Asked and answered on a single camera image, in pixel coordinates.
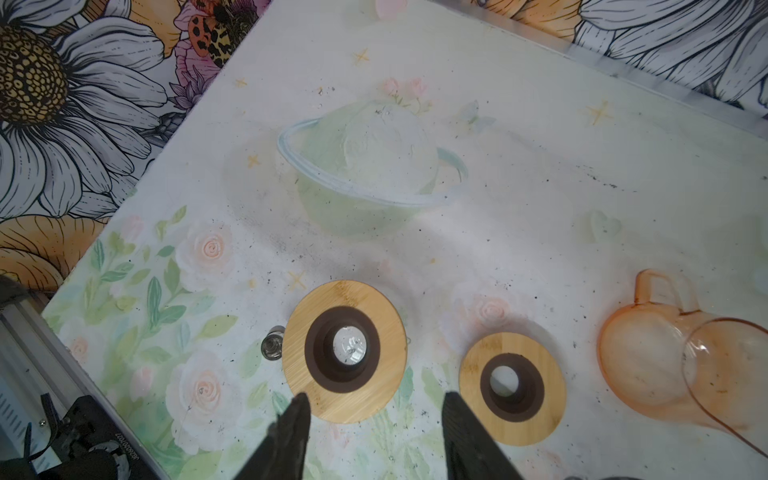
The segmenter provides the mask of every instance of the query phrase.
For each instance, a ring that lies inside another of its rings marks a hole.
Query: floral table mat
[[[373,99],[418,114],[460,156],[453,203],[350,222],[362,204],[315,190],[277,153],[285,127]],[[502,446],[524,477],[759,478],[735,439],[621,403],[594,343],[648,267],[691,278],[708,311],[763,321],[765,151],[439,5],[410,2],[385,23],[353,0],[282,0],[44,317],[171,478],[237,472],[292,397],[261,339],[339,279],[392,301],[408,366],[371,419],[313,418],[305,478],[445,477],[442,396],[499,330],[544,345],[568,385],[552,435]]]

